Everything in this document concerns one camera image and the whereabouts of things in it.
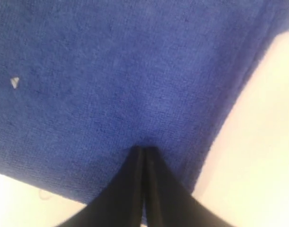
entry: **blue towel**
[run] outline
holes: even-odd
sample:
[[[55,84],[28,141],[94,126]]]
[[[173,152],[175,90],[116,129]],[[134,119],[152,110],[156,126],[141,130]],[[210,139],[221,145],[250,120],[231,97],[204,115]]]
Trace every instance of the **blue towel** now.
[[[0,173],[81,202],[133,145],[191,191],[289,0],[0,0]]]

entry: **terry cloth texture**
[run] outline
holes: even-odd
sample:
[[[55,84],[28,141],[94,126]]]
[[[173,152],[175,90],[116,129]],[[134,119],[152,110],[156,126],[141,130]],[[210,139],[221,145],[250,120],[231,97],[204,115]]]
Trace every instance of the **terry cloth texture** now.
[[[0,0],[0,173],[88,202],[131,146],[191,191],[289,0]]]

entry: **blue microfiber cloth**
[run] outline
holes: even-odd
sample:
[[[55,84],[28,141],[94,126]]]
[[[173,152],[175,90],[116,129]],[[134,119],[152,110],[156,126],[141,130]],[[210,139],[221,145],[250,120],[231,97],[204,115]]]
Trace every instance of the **blue microfiber cloth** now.
[[[88,202],[133,145],[191,191],[289,0],[0,0],[0,173]]]

